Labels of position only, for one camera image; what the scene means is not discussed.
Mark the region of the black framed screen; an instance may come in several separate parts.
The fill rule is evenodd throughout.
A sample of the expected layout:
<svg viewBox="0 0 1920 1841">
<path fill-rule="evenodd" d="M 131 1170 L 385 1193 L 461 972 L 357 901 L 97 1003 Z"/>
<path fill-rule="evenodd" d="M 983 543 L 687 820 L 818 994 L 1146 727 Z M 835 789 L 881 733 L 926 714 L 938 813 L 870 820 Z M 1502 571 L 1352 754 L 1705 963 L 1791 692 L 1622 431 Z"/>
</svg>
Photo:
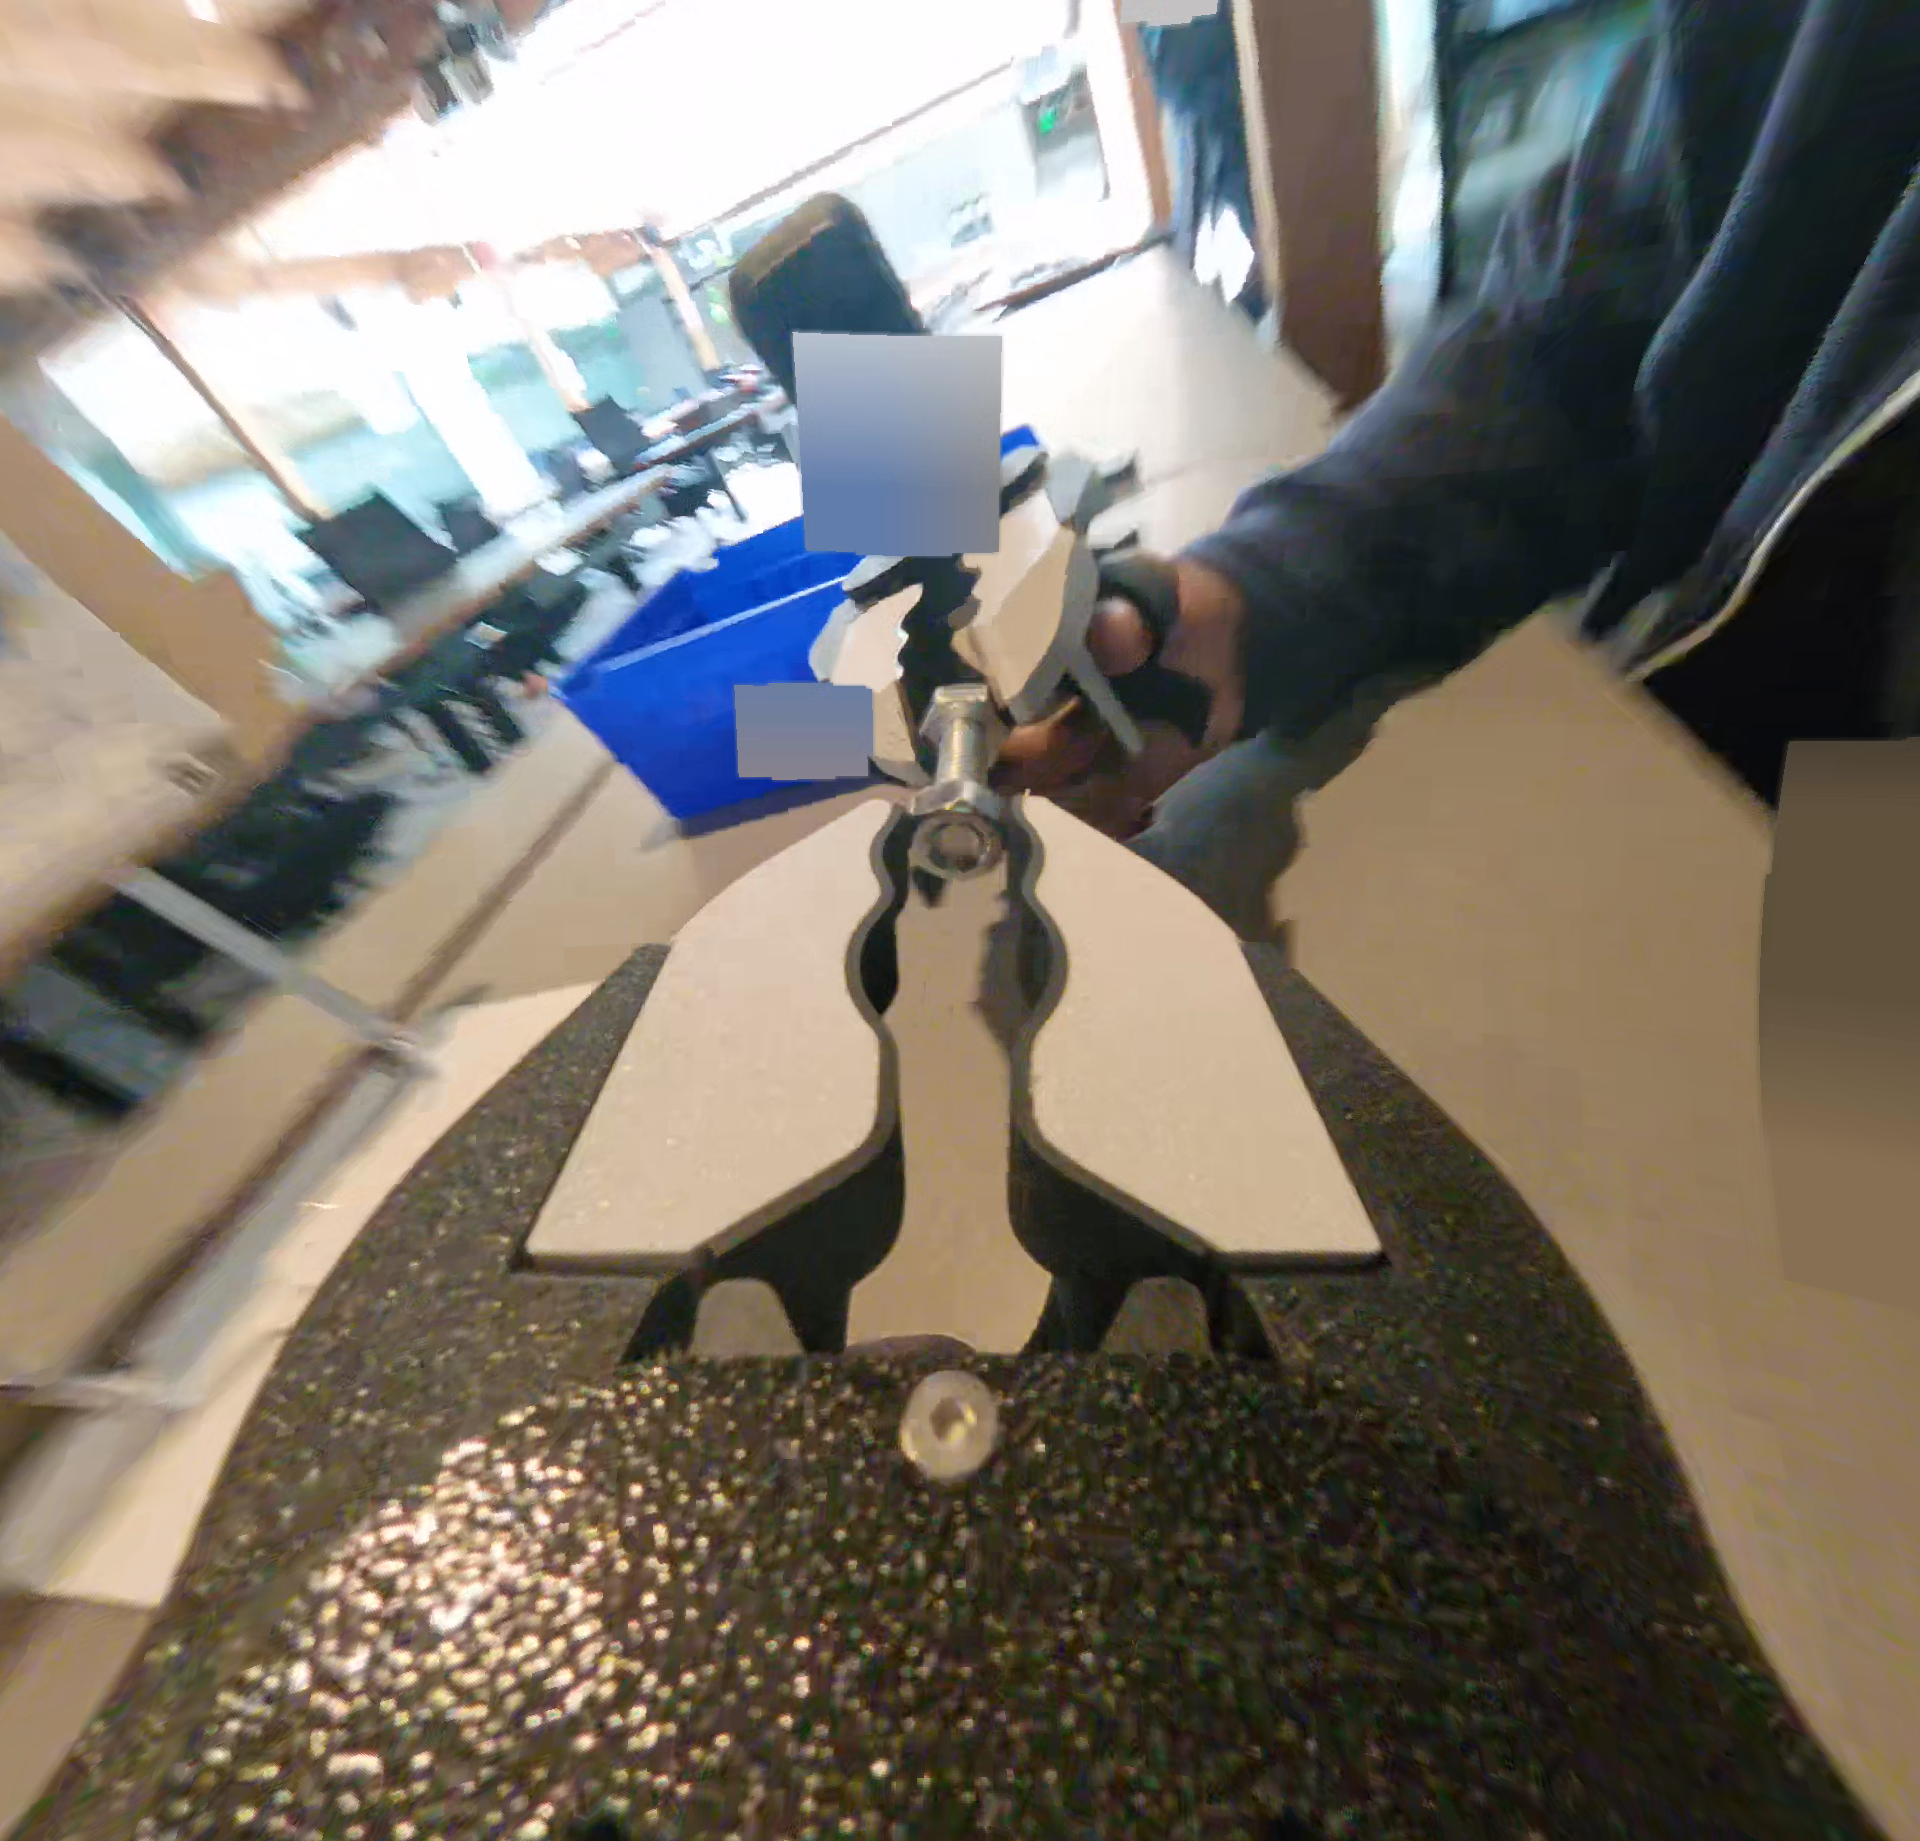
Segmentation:
<svg viewBox="0 0 1920 1841">
<path fill-rule="evenodd" d="M 1484 270 L 1494 233 L 1577 146 L 1653 0 L 1434 0 L 1436 299 Z"/>
</svg>

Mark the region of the white table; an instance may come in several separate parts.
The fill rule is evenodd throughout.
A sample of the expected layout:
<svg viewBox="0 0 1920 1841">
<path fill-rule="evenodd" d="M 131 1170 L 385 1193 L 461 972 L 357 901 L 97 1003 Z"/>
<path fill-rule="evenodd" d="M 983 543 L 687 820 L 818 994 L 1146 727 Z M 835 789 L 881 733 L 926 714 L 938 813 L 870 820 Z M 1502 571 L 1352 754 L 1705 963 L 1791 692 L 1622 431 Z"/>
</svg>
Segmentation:
<svg viewBox="0 0 1920 1841">
<path fill-rule="evenodd" d="M 1166 248 L 960 335 L 1000 341 L 1003 423 L 1054 455 L 1132 457 L 1140 488 L 1101 524 L 1173 551 L 1218 527 L 1263 478 L 1330 440 L 1330 392 L 1268 351 Z"/>
</svg>

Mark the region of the printed paper sheet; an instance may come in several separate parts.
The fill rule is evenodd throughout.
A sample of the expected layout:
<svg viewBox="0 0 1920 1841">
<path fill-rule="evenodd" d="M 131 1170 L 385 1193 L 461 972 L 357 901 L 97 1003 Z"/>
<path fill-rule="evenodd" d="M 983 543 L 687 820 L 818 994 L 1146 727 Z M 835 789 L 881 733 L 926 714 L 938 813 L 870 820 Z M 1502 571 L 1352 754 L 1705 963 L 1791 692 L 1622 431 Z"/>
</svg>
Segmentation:
<svg viewBox="0 0 1920 1841">
<path fill-rule="evenodd" d="M 3 924 L 49 918 L 186 828 L 227 727 L 3 538 Z"/>
</svg>

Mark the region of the black mesh office chair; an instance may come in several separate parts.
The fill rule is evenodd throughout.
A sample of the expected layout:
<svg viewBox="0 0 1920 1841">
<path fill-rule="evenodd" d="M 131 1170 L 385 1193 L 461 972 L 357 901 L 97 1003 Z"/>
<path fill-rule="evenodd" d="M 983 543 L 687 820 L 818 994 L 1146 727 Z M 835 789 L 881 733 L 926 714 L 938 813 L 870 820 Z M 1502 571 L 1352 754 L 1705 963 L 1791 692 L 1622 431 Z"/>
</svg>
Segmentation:
<svg viewBox="0 0 1920 1841">
<path fill-rule="evenodd" d="M 353 614 L 398 628 L 415 602 L 453 584 L 462 554 L 435 538 L 383 493 L 299 532 L 299 543 L 344 584 Z M 383 661 L 360 673 L 338 709 L 365 709 L 403 735 L 408 718 L 425 722 L 469 774 L 493 772 L 493 749 L 514 749 L 523 724 L 503 688 L 542 688 L 563 661 L 563 632 L 590 602 L 579 557 L 552 572 L 533 563 L 478 607 L 456 599 L 450 620 L 435 620 Z"/>
</svg>

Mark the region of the brown cardboard panel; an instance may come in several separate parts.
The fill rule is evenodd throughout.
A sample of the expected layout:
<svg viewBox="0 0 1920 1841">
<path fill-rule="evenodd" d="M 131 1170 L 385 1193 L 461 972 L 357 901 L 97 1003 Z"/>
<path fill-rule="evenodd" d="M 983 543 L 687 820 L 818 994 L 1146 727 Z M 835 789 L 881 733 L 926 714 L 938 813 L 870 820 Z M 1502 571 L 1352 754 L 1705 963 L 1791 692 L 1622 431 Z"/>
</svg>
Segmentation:
<svg viewBox="0 0 1920 1841">
<path fill-rule="evenodd" d="M 59 590 L 83 604 L 227 727 L 232 768 L 192 820 L 59 910 L 17 929 L 3 924 L 3 972 L 13 975 L 75 920 L 97 909 L 131 869 L 170 856 L 217 809 L 269 772 L 299 716 L 285 695 L 279 637 L 232 578 L 186 581 L 13 425 L 3 428 L 3 532 Z"/>
</svg>

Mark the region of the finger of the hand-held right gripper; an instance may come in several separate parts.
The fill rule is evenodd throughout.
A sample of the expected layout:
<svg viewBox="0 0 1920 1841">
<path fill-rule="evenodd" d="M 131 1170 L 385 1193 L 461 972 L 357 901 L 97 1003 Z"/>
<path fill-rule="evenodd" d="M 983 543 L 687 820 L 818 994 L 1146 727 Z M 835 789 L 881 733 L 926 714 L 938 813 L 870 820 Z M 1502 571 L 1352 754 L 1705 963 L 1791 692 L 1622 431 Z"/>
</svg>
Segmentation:
<svg viewBox="0 0 1920 1841">
<path fill-rule="evenodd" d="M 881 691 L 900 675 L 902 620 L 919 592 L 906 557 L 863 557 L 818 635 L 818 684 Z"/>
<path fill-rule="evenodd" d="M 1069 653 L 1087 632 L 1080 532 L 1007 521 L 1000 547 L 967 562 L 973 588 L 960 618 L 960 661 L 987 685 L 1007 724 L 1035 724 L 1062 701 Z"/>
</svg>

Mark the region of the steel hex bolt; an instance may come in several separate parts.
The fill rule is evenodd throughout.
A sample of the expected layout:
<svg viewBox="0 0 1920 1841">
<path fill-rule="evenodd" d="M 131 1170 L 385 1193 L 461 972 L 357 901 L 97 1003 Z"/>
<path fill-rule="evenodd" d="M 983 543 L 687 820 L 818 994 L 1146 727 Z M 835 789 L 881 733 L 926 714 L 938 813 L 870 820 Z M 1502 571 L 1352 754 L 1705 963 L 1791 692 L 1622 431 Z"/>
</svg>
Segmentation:
<svg viewBox="0 0 1920 1841">
<path fill-rule="evenodd" d="M 928 789 L 947 797 L 979 795 L 993 787 L 1000 747 L 1000 711 L 982 681 L 940 685 L 922 722 L 928 750 Z"/>
</svg>

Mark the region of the white sign stand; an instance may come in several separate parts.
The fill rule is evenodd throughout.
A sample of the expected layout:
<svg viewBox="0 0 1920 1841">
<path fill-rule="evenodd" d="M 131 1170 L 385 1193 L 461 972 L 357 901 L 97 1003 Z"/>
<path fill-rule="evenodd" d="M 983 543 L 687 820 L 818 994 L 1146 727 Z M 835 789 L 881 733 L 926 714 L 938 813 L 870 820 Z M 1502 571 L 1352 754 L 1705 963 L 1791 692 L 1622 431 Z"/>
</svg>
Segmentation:
<svg viewBox="0 0 1920 1841">
<path fill-rule="evenodd" d="M 396 1055 L 260 997 L 5 1254 L 5 1592 L 153 1612 L 299 1314 L 608 969 L 568 850 L 427 963 Z"/>
</svg>

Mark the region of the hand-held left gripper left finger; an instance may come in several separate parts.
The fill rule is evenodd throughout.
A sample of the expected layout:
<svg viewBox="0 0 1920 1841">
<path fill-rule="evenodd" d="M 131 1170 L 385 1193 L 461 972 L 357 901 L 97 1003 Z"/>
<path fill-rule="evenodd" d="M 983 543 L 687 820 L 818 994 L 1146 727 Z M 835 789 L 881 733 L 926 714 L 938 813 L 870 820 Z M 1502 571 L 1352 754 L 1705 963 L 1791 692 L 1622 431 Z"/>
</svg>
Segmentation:
<svg viewBox="0 0 1920 1841">
<path fill-rule="evenodd" d="M 870 797 L 689 918 L 525 1237 L 528 1263 L 702 1263 L 876 1163 L 897 1059 L 859 959 L 897 902 Z"/>
</svg>

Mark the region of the person's right hand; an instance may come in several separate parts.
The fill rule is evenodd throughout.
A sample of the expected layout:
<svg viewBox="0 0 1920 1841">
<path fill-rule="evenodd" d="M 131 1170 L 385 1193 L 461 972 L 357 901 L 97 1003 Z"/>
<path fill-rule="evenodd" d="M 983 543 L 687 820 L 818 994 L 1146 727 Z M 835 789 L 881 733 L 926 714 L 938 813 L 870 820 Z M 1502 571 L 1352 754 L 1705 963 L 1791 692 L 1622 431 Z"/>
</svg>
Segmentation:
<svg viewBox="0 0 1920 1841">
<path fill-rule="evenodd" d="M 1047 797 L 1119 840 L 1140 833 L 1188 774 L 1223 754 L 1244 721 L 1239 590 L 1188 557 L 1140 556 L 1140 565 L 1173 590 L 1175 622 L 1155 637 L 1137 604 L 1103 595 L 1088 618 L 1087 652 L 1110 681 L 1163 667 L 1200 684 L 1211 701 L 1204 738 L 1194 743 L 1173 724 L 1145 722 L 1140 752 L 1128 754 L 1076 699 L 1007 733 L 989 778 L 997 793 Z"/>
</svg>

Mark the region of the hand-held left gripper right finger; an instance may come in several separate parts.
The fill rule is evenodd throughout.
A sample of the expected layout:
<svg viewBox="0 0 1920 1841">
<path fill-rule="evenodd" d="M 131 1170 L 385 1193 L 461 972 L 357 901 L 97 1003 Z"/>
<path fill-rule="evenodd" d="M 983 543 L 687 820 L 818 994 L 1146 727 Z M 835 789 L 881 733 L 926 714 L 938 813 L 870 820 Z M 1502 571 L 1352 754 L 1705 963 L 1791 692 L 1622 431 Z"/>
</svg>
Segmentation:
<svg viewBox="0 0 1920 1841">
<path fill-rule="evenodd" d="M 1232 929 L 1047 800 L 1019 809 L 1050 942 L 1023 1118 L 1069 1179 L 1219 1263 L 1378 1263 L 1380 1233 Z"/>
</svg>

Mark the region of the large blue plastic bin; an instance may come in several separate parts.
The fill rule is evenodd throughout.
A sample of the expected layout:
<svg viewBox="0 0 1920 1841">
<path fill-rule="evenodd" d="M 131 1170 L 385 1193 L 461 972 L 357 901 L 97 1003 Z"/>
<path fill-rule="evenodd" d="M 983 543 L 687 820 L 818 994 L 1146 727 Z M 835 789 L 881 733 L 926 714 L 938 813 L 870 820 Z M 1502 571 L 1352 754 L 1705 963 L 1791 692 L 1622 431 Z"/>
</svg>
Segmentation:
<svg viewBox="0 0 1920 1841">
<path fill-rule="evenodd" d="M 850 778 L 744 777 L 734 688 L 815 684 L 813 648 L 848 610 L 840 581 L 858 563 L 810 551 L 799 516 L 727 543 L 579 661 L 559 701 L 689 837 L 850 793 Z"/>
</svg>

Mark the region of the wooden pillar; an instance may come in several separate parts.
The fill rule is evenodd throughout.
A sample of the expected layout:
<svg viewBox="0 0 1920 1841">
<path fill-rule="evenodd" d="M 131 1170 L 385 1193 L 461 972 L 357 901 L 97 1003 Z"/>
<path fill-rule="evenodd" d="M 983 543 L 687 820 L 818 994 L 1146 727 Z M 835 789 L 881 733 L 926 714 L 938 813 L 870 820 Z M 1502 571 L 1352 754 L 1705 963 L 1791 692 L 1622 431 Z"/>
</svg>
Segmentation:
<svg viewBox="0 0 1920 1841">
<path fill-rule="evenodd" d="M 1355 409 L 1386 371 L 1378 0 L 1229 0 L 1278 339 Z"/>
</svg>

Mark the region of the steel hex nut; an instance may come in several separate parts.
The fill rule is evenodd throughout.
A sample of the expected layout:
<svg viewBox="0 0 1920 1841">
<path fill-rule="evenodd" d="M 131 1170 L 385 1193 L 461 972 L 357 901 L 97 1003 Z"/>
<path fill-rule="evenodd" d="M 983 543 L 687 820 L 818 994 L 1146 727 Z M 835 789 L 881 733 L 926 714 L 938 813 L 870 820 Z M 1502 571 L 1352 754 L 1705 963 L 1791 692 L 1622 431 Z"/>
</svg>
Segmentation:
<svg viewBox="0 0 1920 1841">
<path fill-rule="evenodd" d="M 995 870 L 1005 856 L 1005 804 L 978 780 L 945 778 L 919 789 L 909 819 L 909 859 L 929 879 L 973 879 Z"/>
</svg>

